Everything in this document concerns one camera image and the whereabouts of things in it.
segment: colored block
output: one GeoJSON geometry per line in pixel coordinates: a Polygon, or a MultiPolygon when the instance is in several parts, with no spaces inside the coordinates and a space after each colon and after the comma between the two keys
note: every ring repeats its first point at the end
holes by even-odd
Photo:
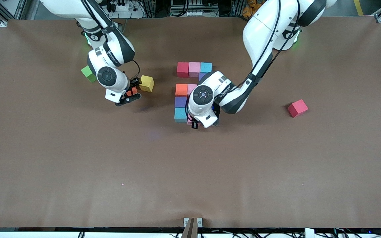
{"type": "Polygon", "coordinates": [[[305,102],[301,99],[292,103],[287,110],[289,111],[292,117],[296,117],[306,112],[308,110],[308,107],[307,105],[305,105],[305,102]]]}
{"type": "Polygon", "coordinates": [[[190,62],[189,63],[189,77],[198,77],[201,71],[201,63],[190,62]]]}
{"type": "Polygon", "coordinates": [[[136,87],[132,87],[132,95],[135,95],[136,93],[138,93],[138,90],[136,87]]]}
{"type": "Polygon", "coordinates": [[[212,63],[201,63],[201,73],[209,73],[213,70],[212,63]]]}
{"type": "Polygon", "coordinates": [[[92,73],[91,69],[89,66],[86,66],[85,68],[81,69],[83,75],[91,82],[95,82],[97,80],[97,77],[92,73]]]}
{"type": "Polygon", "coordinates": [[[154,89],[154,78],[142,75],[141,76],[141,82],[142,84],[139,84],[139,88],[142,91],[146,92],[152,92],[152,89],[154,89]]]}
{"type": "Polygon", "coordinates": [[[188,122],[184,107],[176,107],[174,109],[174,121],[177,123],[188,122]]]}
{"type": "Polygon", "coordinates": [[[206,75],[206,73],[199,73],[199,80],[198,81],[201,81],[202,77],[204,77],[204,75],[206,75]]]}
{"type": "Polygon", "coordinates": [[[188,96],[188,85],[184,83],[176,84],[176,97],[187,97],[188,96]]]}
{"type": "Polygon", "coordinates": [[[188,84],[188,96],[192,93],[196,86],[198,86],[198,84],[188,84]]]}
{"type": "Polygon", "coordinates": [[[189,77],[189,63],[178,62],[176,72],[177,72],[177,77],[189,77]]]}
{"type": "Polygon", "coordinates": [[[175,97],[174,98],[174,107],[185,107],[187,97],[175,97]]]}

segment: robotic arm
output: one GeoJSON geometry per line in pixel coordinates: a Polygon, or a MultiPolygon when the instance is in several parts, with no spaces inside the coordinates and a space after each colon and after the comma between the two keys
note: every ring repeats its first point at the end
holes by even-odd
{"type": "Polygon", "coordinates": [[[238,113],[260,82],[272,60],[272,49],[289,49],[298,37],[299,27],[314,23],[336,0],[267,0],[243,30],[243,42],[252,61],[252,71],[238,86],[221,72],[206,74],[189,96],[188,113],[193,128],[216,125],[220,108],[238,113]]]}
{"type": "Polygon", "coordinates": [[[53,14],[75,18],[94,48],[88,53],[88,65],[98,82],[106,88],[106,99],[116,106],[141,98],[140,94],[128,97],[125,93],[139,80],[129,81],[117,68],[133,60],[135,49],[118,30],[95,0],[41,0],[53,14]]]}

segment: yellow cube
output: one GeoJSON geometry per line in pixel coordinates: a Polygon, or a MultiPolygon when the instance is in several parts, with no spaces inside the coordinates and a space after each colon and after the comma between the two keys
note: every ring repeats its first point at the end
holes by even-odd
{"type": "Polygon", "coordinates": [[[141,76],[141,82],[142,84],[139,84],[139,87],[142,91],[152,92],[152,89],[154,88],[154,78],[142,75],[141,76]]]}

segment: blue cube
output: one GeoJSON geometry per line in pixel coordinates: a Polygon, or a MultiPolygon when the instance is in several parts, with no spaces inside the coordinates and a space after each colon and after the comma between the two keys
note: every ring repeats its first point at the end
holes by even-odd
{"type": "Polygon", "coordinates": [[[204,75],[206,75],[206,73],[199,73],[199,79],[198,79],[198,82],[201,81],[202,77],[204,77],[204,75]]]}
{"type": "Polygon", "coordinates": [[[174,108],[174,121],[177,123],[187,123],[188,122],[188,118],[186,117],[184,107],[174,108]]]}
{"type": "Polygon", "coordinates": [[[175,97],[174,107],[185,107],[187,97],[175,97]]]}
{"type": "Polygon", "coordinates": [[[209,73],[213,70],[212,63],[201,63],[201,73],[209,73]]]}

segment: yellow floor stripe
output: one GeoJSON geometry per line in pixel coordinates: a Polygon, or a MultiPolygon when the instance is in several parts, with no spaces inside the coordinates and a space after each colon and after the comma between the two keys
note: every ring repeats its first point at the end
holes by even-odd
{"type": "Polygon", "coordinates": [[[359,16],[363,16],[364,12],[362,11],[360,0],[354,0],[355,8],[357,9],[357,13],[359,16]]]}

